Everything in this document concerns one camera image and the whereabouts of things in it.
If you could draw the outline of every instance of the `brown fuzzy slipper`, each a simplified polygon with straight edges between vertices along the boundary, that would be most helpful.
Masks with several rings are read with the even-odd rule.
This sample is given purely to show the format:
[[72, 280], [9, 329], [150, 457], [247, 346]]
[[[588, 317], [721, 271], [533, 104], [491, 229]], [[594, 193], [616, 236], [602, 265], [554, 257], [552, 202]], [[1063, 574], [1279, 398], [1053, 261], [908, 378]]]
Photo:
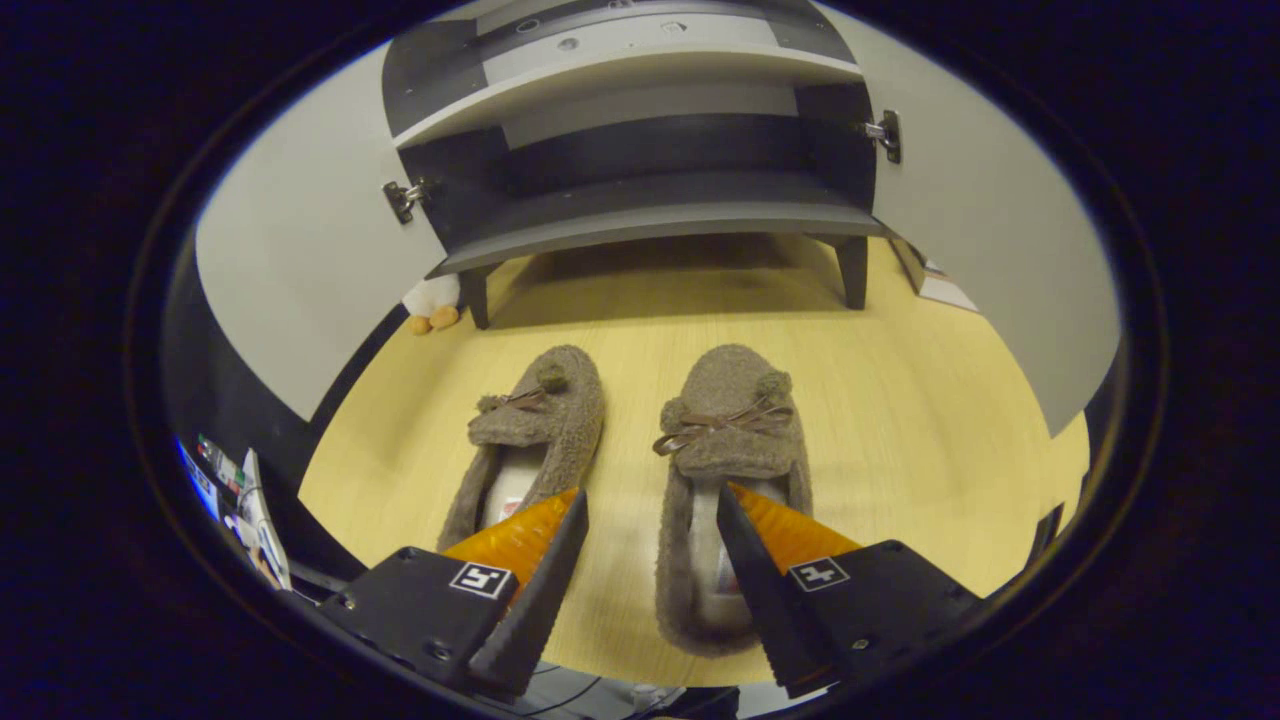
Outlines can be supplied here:
[[480, 447], [453, 496], [436, 551], [582, 482], [604, 424], [595, 364], [581, 348], [538, 356], [511, 395], [486, 396], [467, 425]]
[[754, 646], [751, 614], [716, 527], [719, 487], [733, 480], [805, 514], [809, 464], [791, 377], [753, 350], [722, 345], [703, 355], [680, 397], [662, 409], [654, 443], [671, 455], [658, 536], [658, 628], [704, 657]]

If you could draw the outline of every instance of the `cabinet leg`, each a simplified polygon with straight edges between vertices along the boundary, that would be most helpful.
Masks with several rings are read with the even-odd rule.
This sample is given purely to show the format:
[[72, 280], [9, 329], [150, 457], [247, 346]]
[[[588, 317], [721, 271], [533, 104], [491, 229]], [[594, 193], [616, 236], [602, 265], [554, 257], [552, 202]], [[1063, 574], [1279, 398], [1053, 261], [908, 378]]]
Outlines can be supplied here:
[[476, 268], [458, 273], [458, 286], [462, 292], [462, 301], [471, 309], [471, 319], [476, 328], [489, 327], [489, 292], [485, 286], [493, 268]]
[[840, 277], [845, 281], [845, 307], [867, 307], [867, 237], [854, 236], [836, 247]]

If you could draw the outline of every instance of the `slipper insole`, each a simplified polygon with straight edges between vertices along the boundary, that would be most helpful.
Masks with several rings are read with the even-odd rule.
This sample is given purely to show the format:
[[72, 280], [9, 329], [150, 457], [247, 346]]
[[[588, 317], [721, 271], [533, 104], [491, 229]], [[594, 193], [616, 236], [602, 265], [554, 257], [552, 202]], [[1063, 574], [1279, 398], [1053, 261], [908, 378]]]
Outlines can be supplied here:
[[716, 527], [719, 488], [728, 480], [785, 505], [787, 478], [783, 475], [760, 480], [721, 477], [691, 480], [692, 521], [689, 528], [689, 555], [694, 571], [694, 612], [707, 625], [732, 630], [746, 629], [751, 624], [751, 614], [737, 589], [733, 565], [724, 551], [719, 528]]
[[476, 530], [495, 525], [511, 516], [534, 487], [534, 480], [543, 469], [543, 461], [547, 460], [545, 443], [529, 447], [503, 446], [498, 452], [498, 470], [485, 496], [484, 512], [480, 515], [480, 527]]

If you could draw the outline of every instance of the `white cabinet door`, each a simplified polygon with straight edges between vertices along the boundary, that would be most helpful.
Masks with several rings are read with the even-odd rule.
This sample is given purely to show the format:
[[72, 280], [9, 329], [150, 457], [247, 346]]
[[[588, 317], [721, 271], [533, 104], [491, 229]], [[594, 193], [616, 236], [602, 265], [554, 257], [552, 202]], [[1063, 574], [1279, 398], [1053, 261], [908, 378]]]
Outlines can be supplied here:
[[874, 117], [899, 114], [902, 161], [877, 150], [872, 214], [974, 301], [1057, 434], [1093, 396], [1120, 337], [1115, 284], [1088, 213], [1037, 142], [977, 90], [815, 5], [849, 44]]
[[307, 92], [214, 192], [196, 265], [227, 338], [310, 419], [404, 292], [444, 260], [421, 209], [401, 224], [383, 184], [408, 184], [383, 110], [387, 45]]

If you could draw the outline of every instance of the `white plush toy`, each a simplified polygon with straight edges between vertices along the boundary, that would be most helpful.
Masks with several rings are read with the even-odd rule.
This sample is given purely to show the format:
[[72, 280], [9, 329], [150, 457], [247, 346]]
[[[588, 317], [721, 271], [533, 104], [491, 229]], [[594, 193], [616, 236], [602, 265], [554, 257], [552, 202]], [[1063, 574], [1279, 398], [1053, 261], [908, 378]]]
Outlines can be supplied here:
[[447, 328], [458, 322], [458, 296], [462, 287], [458, 275], [442, 275], [417, 281], [404, 293], [401, 304], [408, 310], [408, 329], [413, 334], [426, 334], [431, 328]]

